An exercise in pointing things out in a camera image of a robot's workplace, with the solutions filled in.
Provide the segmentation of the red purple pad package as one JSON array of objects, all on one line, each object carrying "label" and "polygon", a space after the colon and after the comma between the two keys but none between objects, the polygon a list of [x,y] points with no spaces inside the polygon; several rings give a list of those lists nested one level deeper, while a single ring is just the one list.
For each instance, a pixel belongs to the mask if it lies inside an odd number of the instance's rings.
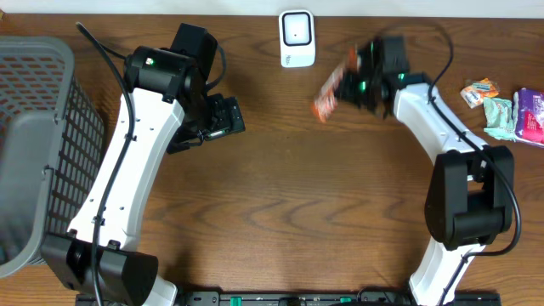
[{"label": "red purple pad package", "polygon": [[521,88],[513,96],[516,140],[543,147],[543,92]]}]

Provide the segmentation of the orange snack bar wrapper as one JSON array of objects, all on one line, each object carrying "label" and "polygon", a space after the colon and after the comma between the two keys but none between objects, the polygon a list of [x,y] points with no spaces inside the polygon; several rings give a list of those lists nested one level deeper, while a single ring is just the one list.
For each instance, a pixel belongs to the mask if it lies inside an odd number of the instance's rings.
[{"label": "orange snack bar wrapper", "polygon": [[337,108],[335,91],[339,89],[340,82],[348,72],[357,72],[359,67],[359,55],[356,47],[352,46],[347,57],[335,68],[314,98],[313,112],[321,122],[326,122]]}]

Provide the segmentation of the small orange tissue packet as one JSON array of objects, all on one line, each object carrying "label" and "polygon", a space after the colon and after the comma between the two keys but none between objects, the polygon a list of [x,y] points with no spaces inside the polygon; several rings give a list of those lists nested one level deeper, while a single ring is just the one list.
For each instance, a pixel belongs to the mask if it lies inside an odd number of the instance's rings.
[{"label": "small orange tissue packet", "polygon": [[467,103],[468,107],[473,109],[482,105],[485,98],[494,98],[499,93],[499,86],[489,78],[484,78],[479,81],[467,81],[466,86],[461,90],[460,95]]}]

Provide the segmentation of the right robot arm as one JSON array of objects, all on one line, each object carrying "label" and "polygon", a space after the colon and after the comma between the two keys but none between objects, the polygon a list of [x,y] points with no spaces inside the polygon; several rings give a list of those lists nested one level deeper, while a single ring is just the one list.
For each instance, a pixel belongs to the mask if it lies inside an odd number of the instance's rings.
[{"label": "right robot arm", "polygon": [[522,229],[512,152],[472,133],[442,100],[437,82],[411,71],[403,37],[376,37],[348,51],[334,92],[369,111],[383,104],[433,163],[424,203],[430,240],[409,279],[414,305],[453,304],[469,264],[511,252]]}]

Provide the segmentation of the mint green wipes packet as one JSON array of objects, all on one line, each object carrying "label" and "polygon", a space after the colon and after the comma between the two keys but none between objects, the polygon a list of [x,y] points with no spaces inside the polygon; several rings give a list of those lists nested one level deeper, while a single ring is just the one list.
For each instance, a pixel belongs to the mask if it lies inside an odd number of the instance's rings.
[{"label": "mint green wipes packet", "polygon": [[487,122],[484,132],[494,139],[514,141],[513,103],[508,99],[485,98],[483,105]]}]

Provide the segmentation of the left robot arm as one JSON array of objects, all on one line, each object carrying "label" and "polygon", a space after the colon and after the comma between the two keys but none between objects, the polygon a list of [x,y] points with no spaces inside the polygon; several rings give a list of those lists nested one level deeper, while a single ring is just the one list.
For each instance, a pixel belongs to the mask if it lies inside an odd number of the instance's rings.
[{"label": "left robot arm", "polygon": [[79,305],[172,305],[179,289],[139,251],[150,190],[162,159],[241,133],[238,101],[209,77],[224,51],[205,28],[182,24],[170,47],[140,46],[114,76],[122,90],[115,131],[98,175],[63,234],[41,253]]}]

